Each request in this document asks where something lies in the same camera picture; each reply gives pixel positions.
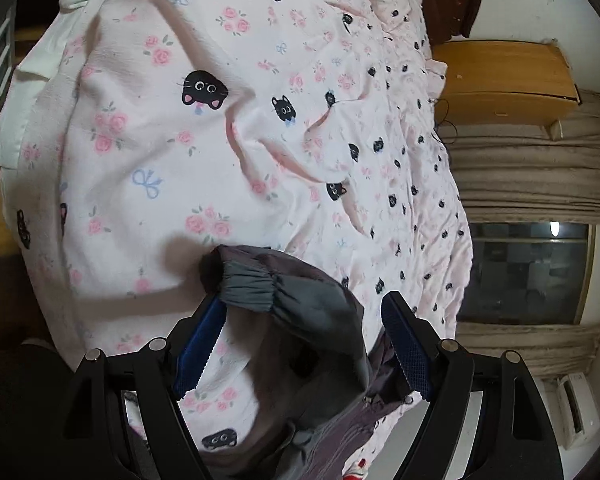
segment wooden floor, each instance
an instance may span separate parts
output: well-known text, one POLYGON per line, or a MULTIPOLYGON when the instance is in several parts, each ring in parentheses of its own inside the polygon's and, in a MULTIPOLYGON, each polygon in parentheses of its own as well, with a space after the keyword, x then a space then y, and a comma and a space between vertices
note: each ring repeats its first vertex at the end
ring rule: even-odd
POLYGON ((20 249, 2 219, 0 201, 0 348, 29 337, 50 341, 20 249))

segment air conditioner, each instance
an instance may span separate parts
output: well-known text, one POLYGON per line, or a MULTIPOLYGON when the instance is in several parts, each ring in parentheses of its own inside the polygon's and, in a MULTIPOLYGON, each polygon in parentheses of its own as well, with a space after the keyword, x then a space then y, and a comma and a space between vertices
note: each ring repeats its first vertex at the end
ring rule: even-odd
POLYGON ((586 444, 600 429, 600 416, 589 381, 583 373, 564 376, 558 382, 557 395, 564 423, 564 448, 586 444))

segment window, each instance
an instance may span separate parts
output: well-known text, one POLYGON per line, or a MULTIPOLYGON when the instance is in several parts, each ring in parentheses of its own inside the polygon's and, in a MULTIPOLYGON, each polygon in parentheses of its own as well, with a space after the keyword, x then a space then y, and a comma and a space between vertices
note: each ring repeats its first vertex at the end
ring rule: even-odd
POLYGON ((580 321, 594 226, 558 222, 470 224, 471 279, 458 315, 498 324, 580 321))

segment blue gripper pad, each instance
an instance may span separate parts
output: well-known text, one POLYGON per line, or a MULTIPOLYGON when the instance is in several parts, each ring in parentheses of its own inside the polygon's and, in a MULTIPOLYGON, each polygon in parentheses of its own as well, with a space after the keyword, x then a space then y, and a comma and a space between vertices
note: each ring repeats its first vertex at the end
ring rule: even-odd
POLYGON ((198 386, 206 362, 226 321, 226 305, 216 296, 195 327, 176 362, 173 393, 177 399, 198 386))
MULTIPOLYGON (((406 315, 416 319, 408 306, 407 310, 406 315)), ((430 359, 409 325, 405 313, 388 295, 382 300, 380 312, 382 324, 394 346, 396 357, 409 386, 416 392, 420 392, 424 400, 431 401, 434 389, 429 380, 430 359)))

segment window frame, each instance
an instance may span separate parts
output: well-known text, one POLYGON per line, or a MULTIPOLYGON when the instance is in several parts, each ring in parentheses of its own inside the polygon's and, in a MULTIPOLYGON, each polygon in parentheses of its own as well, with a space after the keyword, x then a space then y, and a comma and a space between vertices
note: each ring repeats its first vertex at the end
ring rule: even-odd
MULTIPOLYGON (((475 224, 484 224, 488 222, 470 222, 475 224)), ((516 224, 520 222, 504 222, 507 224, 516 224)), ((588 224, 589 229, 587 230, 587 238, 512 238, 512 237, 490 237, 490 236, 477 236, 472 237, 472 245, 474 241, 477 242, 496 242, 496 243, 527 243, 527 244, 587 244, 587 254, 585 256, 585 267, 584 276, 582 277, 582 288, 580 289, 580 298, 578 299, 578 306, 576 313, 573 318, 573 325, 579 325, 582 320, 582 314, 584 312, 584 306, 587 302, 587 295, 589 294, 589 285, 591 282, 591 273, 593 270, 593 257, 596 245, 596 226, 595 224, 588 224)))

